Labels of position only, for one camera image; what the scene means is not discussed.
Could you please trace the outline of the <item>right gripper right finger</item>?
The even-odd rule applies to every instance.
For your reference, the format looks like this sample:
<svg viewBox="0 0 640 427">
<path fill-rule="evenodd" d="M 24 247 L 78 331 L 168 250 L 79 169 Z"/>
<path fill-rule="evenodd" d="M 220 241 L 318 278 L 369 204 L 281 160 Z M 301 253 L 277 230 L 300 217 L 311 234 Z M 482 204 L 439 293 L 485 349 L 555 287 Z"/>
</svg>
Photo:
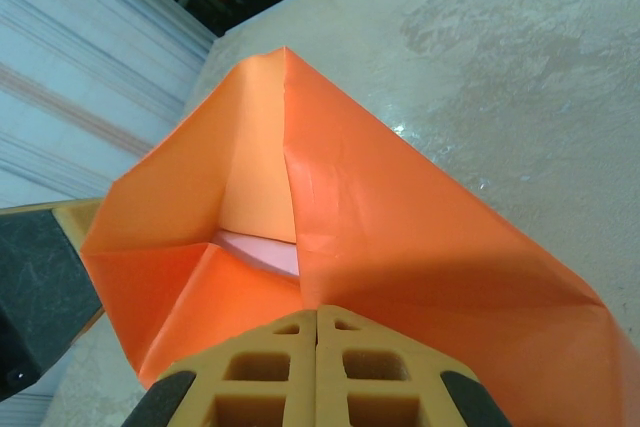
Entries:
<svg viewBox="0 0 640 427">
<path fill-rule="evenodd" d="M 316 427 L 513 427 L 462 362 L 337 306 L 317 310 Z"/>
</svg>

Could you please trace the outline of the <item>orange wrapping paper sheet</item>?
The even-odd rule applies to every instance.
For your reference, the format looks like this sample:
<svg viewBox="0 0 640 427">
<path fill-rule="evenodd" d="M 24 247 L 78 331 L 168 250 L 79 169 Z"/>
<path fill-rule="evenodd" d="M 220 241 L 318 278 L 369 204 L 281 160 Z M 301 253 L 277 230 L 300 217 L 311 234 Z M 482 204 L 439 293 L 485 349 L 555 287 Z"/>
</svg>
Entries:
<svg viewBox="0 0 640 427">
<path fill-rule="evenodd" d="M 294 243 L 299 276 L 219 230 Z M 328 305 L 462 362 L 513 427 L 640 427 L 640 353 L 597 294 L 288 49 L 240 62 L 117 180 L 81 256 L 147 391 Z"/>
</svg>

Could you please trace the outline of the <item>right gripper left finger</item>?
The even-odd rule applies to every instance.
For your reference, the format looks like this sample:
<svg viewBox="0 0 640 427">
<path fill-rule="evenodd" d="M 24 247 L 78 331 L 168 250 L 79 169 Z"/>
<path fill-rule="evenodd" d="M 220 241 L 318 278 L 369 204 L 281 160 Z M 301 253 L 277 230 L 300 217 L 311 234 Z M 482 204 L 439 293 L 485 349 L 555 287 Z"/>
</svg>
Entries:
<svg viewBox="0 0 640 427">
<path fill-rule="evenodd" d="M 302 310 L 173 363 L 122 427 L 313 427 L 316 327 Z"/>
</svg>

